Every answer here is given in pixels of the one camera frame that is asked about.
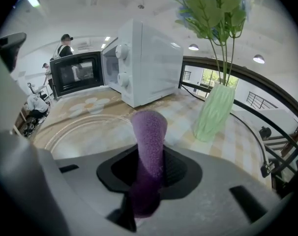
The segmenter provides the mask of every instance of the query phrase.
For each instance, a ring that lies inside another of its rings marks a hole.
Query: white shirt
[[[38,110],[41,113],[44,113],[49,106],[36,94],[30,94],[27,99],[27,109]]]
[[[50,80],[50,79],[52,78],[51,67],[50,67],[50,66],[46,69],[45,74],[46,74],[46,73],[50,73],[50,74],[46,75],[46,78],[47,78],[48,80]]]

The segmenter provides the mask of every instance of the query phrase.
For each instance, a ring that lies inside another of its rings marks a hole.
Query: ceiling
[[[173,0],[39,0],[39,7],[32,7],[27,0],[19,0],[0,31],[0,36],[23,31],[27,40],[20,50],[20,57],[41,48],[54,52],[60,37],[68,33],[74,37],[72,47],[101,49],[106,36],[112,39],[118,29],[131,18],[143,21],[172,37],[184,47],[185,55],[213,57],[207,40],[197,39],[194,33],[174,23],[178,4]],[[237,39],[234,62],[261,73],[285,73],[291,64],[286,58],[298,59],[298,33],[290,17],[277,0],[254,0],[249,21],[241,38]],[[188,50],[195,43],[200,50]],[[253,62],[261,54],[267,66]],[[298,64],[293,65],[298,71]]]

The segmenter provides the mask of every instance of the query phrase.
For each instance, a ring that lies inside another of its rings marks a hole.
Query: vase
[[[194,123],[193,134],[196,139],[208,142],[223,128],[232,109],[234,95],[234,88],[223,84],[214,86]]]

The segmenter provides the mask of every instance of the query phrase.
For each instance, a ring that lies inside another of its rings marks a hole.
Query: checkered tablecloth
[[[134,112],[152,109],[168,121],[165,144],[226,159],[271,188],[271,178],[262,178],[261,148],[248,128],[230,115],[224,128],[208,143],[193,136],[192,126],[203,101],[179,89],[142,107],[133,109],[110,88],[99,88],[66,97],[55,103],[37,133],[34,144],[50,150],[55,159],[104,152],[136,143],[129,122]],[[260,135],[251,123],[257,137]]]

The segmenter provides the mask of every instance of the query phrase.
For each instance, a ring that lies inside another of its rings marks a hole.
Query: man
[[[45,75],[46,76],[45,76],[45,80],[44,80],[43,85],[45,85],[46,80],[48,80],[49,81],[50,88],[53,91],[53,79],[52,79],[51,68],[50,68],[50,66],[49,66],[48,63],[44,63],[43,66],[42,66],[42,68],[45,68],[46,69],[46,71],[45,71]]]
[[[39,123],[42,123],[45,117],[48,115],[49,106],[39,96],[32,93],[27,98],[26,109],[30,111],[30,116],[41,119]]]
[[[61,40],[61,46],[59,46],[57,49],[57,56],[59,58],[62,58],[65,56],[72,55],[70,44],[73,38],[70,37],[69,34],[64,34],[60,38],[60,40]],[[61,78],[64,86],[75,82],[75,76],[71,65],[61,67],[60,71],[61,71]]]

